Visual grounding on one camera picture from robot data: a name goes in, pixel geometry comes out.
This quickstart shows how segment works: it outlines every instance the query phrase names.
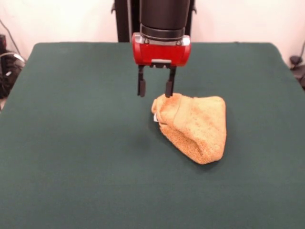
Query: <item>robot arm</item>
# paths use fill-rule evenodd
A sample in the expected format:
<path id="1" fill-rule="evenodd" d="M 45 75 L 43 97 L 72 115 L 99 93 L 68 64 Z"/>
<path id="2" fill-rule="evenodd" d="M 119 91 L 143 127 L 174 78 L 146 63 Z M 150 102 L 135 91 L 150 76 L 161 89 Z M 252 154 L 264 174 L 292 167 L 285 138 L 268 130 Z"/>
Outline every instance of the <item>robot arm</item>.
<path id="1" fill-rule="evenodd" d="M 140 32 L 132 35 L 139 96 L 145 96 L 144 66 L 170 69 L 165 95 L 172 96 L 176 67 L 184 66 L 191 52 L 184 34 L 189 6 L 190 0 L 140 0 Z"/>

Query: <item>white wall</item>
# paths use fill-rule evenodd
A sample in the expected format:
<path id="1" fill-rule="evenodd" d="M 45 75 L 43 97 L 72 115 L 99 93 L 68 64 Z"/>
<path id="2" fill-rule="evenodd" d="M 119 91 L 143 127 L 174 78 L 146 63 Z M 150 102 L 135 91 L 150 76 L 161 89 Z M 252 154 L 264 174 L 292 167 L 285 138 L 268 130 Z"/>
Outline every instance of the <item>white wall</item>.
<path id="1" fill-rule="evenodd" d="M 38 42 L 116 42 L 113 1 L 0 0 L 0 18 L 27 57 Z M 288 62 L 305 40 L 305 0 L 196 0 L 196 7 L 194 42 L 272 42 Z"/>

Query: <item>orange towel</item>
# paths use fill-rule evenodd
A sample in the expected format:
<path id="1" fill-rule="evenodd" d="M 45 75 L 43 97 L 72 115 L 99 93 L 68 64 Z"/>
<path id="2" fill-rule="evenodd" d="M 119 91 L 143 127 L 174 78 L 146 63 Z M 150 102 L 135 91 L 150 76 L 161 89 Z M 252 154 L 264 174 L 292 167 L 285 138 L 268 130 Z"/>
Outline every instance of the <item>orange towel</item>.
<path id="1" fill-rule="evenodd" d="M 173 94 L 154 100 L 152 113 L 161 132 L 186 156 L 199 164 L 218 161 L 226 140 L 225 102 L 218 96 L 190 98 Z"/>

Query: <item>black cylindrical arm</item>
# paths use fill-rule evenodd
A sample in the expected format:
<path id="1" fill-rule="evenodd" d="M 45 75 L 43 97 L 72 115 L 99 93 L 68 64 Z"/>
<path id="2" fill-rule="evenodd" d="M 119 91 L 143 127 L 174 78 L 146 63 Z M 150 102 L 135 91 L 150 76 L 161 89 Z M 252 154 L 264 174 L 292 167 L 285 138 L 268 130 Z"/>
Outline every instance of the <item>black cylindrical arm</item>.
<path id="1" fill-rule="evenodd" d="M 183 37 L 190 0 L 140 0 L 142 35 L 160 41 Z"/>

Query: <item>dark green cloth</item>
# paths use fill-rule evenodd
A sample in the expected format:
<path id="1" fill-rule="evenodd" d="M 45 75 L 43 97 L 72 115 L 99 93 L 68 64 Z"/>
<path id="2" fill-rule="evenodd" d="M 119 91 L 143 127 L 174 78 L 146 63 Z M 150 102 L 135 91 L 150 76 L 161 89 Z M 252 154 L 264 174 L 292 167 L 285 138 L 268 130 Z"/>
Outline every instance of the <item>dark green cloth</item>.
<path id="1" fill-rule="evenodd" d="M 194 43 L 175 92 L 227 105 L 221 161 L 153 122 L 128 43 L 35 46 L 0 115 L 1 229 L 305 228 L 305 94 L 271 44 Z"/>

